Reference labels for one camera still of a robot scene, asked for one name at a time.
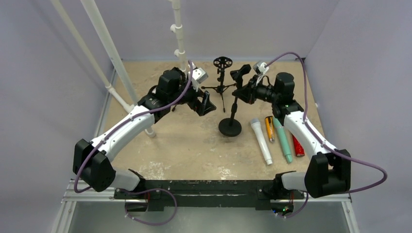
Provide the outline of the black round-base mic stand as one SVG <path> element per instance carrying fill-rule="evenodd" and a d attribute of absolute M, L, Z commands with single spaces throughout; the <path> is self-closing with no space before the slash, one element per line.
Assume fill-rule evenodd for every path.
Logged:
<path fill-rule="evenodd" d="M 243 65 L 238 70 L 233 70 L 230 72 L 232 79 L 235 81 L 235 86 L 237 89 L 240 89 L 243 84 L 243 75 L 248 74 L 251 70 L 249 64 Z M 231 106 L 231 115 L 229 118 L 224 118 L 219 122 L 218 129 L 221 134 L 228 137 L 235 137 L 241 133 L 242 126 L 239 121 L 235 119 L 235 114 L 238 109 L 238 98 L 235 97 L 234 102 Z"/>

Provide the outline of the white microphone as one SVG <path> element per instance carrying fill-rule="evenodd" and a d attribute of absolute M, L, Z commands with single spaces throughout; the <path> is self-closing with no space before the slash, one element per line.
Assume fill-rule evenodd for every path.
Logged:
<path fill-rule="evenodd" d="M 272 165 L 273 164 L 272 156 L 270 154 L 269 148 L 264 138 L 260 121 L 257 118 L 254 118 L 250 121 L 250 125 L 256 135 L 259 147 L 261 149 L 261 152 L 262 152 L 262 155 L 263 155 L 263 158 L 266 164 L 268 166 Z"/>

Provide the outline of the yellow utility knife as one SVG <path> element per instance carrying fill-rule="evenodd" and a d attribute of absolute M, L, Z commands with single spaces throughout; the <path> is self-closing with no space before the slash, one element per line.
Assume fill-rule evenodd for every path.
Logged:
<path fill-rule="evenodd" d="M 274 125 L 273 125 L 273 117 L 267 116 L 265 118 L 265 125 L 266 125 L 266 132 L 268 139 L 271 143 L 275 142 L 275 133 L 274 133 Z"/>

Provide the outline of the teal toy microphone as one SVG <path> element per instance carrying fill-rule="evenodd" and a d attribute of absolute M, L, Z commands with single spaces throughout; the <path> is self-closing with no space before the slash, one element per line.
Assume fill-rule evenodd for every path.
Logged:
<path fill-rule="evenodd" d="M 283 155 L 285 156 L 285 159 L 288 164 L 292 163 L 292 152 L 289 146 L 289 142 L 286 136 L 286 132 L 282 124 L 277 118 L 273 119 L 274 122 L 274 127 L 283 151 Z"/>

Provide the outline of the red glitter microphone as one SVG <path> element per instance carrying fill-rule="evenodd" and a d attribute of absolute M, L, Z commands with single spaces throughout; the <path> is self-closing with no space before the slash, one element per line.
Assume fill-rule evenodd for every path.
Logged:
<path fill-rule="evenodd" d="M 295 156 L 296 157 L 304 157 L 305 156 L 305 151 L 304 151 L 302 145 L 299 143 L 299 141 L 297 140 L 297 138 L 294 135 L 292 135 L 292 141 L 293 141 Z"/>

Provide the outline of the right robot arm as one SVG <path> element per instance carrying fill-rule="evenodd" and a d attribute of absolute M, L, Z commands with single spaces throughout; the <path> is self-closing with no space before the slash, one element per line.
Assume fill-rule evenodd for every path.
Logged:
<path fill-rule="evenodd" d="M 308 192 L 312 197 L 347 192 L 351 185 L 351 162 L 347 150 L 338 150 L 313 128 L 304 109 L 294 99 L 294 77 L 287 72 L 277 74 L 273 85 L 257 83 L 254 76 L 245 86 L 232 94 L 245 103 L 262 100 L 272 105 L 272 112 L 288 129 L 310 156 L 306 172 L 277 174 L 273 192 L 283 198 L 292 190 Z"/>

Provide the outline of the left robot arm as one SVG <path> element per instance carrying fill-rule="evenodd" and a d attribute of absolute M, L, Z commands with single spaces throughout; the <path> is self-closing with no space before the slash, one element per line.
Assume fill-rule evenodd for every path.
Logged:
<path fill-rule="evenodd" d="M 144 178 L 132 169 L 115 169 L 111 162 L 128 143 L 156 124 L 175 105 L 186 104 L 199 116 L 216 110 L 209 92 L 199 88 L 207 78 L 207 73 L 198 67 L 188 74 L 177 67 L 164 71 L 157 85 L 150 88 L 126 117 L 102 135 L 90 141 L 81 139 L 75 144 L 75 183 L 82 179 L 97 192 L 113 187 L 126 190 L 134 199 L 142 197 Z"/>

